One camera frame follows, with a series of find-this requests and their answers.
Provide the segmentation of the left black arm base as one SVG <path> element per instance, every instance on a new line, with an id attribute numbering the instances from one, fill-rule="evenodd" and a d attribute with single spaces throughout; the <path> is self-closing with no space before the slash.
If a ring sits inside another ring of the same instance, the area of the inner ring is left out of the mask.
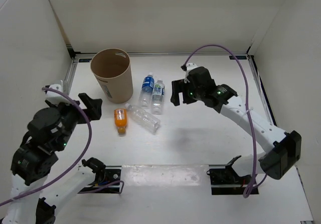
<path id="1" fill-rule="evenodd" d="M 87 184 L 80 190 L 79 194 L 103 193 L 121 194 L 123 191 L 123 181 L 121 180 L 121 166 L 106 166 L 96 158 L 83 159 L 83 167 L 88 167 L 95 174 L 94 181 Z"/>

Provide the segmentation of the clear unlabelled plastic bottle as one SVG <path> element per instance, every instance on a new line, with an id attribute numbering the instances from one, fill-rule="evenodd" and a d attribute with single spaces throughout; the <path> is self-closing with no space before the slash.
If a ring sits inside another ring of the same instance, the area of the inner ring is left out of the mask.
<path id="1" fill-rule="evenodd" d="M 125 104 L 125 108 L 129 116 L 137 124 L 150 131 L 151 133 L 155 134 L 157 130 L 160 128 L 161 121 L 157 117 L 145 111 L 144 109 L 129 103 Z"/>

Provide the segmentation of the green label plastic bottle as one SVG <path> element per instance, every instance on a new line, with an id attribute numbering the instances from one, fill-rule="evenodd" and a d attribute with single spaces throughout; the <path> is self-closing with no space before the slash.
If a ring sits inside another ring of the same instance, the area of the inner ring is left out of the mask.
<path id="1" fill-rule="evenodd" d="M 163 113 L 165 85 L 162 79 L 158 79 L 154 84 L 151 97 L 151 112 L 155 115 Z"/>

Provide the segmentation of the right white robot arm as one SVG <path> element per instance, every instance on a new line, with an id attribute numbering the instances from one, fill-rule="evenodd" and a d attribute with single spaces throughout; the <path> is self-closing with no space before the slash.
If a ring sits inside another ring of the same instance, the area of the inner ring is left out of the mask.
<path id="1" fill-rule="evenodd" d="M 172 81 L 171 103 L 175 106 L 180 105 L 180 93 L 185 104 L 201 101 L 255 137 L 264 151 L 256 162 L 269 177 L 281 179 L 300 159 L 302 137 L 298 132 L 288 133 L 248 110 L 234 89 L 215 83 L 207 68 L 188 64 L 185 77 Z"/>

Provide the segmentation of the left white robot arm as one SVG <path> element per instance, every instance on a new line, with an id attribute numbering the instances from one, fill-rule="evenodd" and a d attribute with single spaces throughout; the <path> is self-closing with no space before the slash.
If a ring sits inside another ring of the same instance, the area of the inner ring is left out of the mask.
<path id="1" fill-rule="evenodd" d="M 2 223 L 36 223 L 36 208 L 40 191 L 60 180 L 72 167 L 49 182 L 44 182 L 51 167 L 58 161 L 56 152 L 63 151 L 77 124 L 91 126 L 91 121 L 101 118 L 101 99 L 91 99 L 86 93 L 78 96 L 86 106 L 82 109 L 78 101 L 56 91 L 63 97 L 59 103 L 46 100 L 47 108 L 35 113 L 28 123 L 20 147 L 13 155 L 11 171 L 13 187 L 7 215 Z"/>

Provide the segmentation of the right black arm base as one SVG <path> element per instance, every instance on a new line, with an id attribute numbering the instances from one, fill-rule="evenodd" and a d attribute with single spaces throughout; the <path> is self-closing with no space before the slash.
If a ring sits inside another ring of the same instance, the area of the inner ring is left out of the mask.
<path id="1" fill-rule="evenodd" d="M 206 174 L 210 177 L 212 195 L 243 195 L 249 185 L 251 175 L 239 176 L 232 165 L 212 165 Z"/>

